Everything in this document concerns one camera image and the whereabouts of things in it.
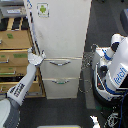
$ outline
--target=sticker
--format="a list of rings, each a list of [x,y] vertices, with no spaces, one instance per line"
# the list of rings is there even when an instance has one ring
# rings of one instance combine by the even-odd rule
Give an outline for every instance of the sticker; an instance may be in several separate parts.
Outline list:
[[[20,14],[20,9],[7,10],[7,13],[9,13],[9,14]]]
[[[13,39],[13,35],[12,34],[9,33],[9,34],[7,34],[7,36],[8,36],[9,39]]]
[[[5,55],[1,55],[1,58],[5,58]]]
[[[13,68],[8,68],[9,70],[12,70]]]
[[[21,53],[21,54],[13,54],[14,58],[27,58],[27,54]]]
[[[49,17],[49,7],[47,3],[37,4],[38,15],[40,17]]]

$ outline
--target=refrigerator handle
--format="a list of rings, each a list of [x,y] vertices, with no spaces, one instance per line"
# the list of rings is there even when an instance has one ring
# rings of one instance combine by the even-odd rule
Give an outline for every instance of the refrigerator handle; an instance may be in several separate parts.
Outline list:
[[[67,62],[58,64],[58,63],[56,63],[56,62],[54,62],[54,61],[50,61],[49,63],[54,64],[54,65],[57,65],[57,66],[63,66],[63,65],[69,64],[69,63],[71,63],[71,62],[70,62],[70,61],[67,61]]]

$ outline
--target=freezer drawer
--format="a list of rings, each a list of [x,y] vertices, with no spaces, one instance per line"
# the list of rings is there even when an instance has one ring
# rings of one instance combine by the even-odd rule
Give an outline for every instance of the freezer drawer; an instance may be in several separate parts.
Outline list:
[[[47,99],[77,98],[79,79],[43,79]]]
[[[82,58],[44,60],[40,69],[42,78],[64,78],[79,77],[82,65]]]
[[[27,66],[28,51],[0,50],[0,66]]]

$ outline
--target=refrigerator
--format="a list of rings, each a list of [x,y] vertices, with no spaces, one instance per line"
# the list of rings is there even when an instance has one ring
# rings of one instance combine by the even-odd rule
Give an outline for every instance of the refrigerator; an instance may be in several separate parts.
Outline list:
[[[35,49],[46,54],[40,71],[47,99],[77,98],[91,0],[24,0],[24,5]]]

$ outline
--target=refrigerator door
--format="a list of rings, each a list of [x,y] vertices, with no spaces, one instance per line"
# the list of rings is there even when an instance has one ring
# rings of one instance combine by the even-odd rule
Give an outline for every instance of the refrigerator door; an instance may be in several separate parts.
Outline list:
[[[91,0],[30,0],[36,38],[47,58],[79,57],[84,51]]]

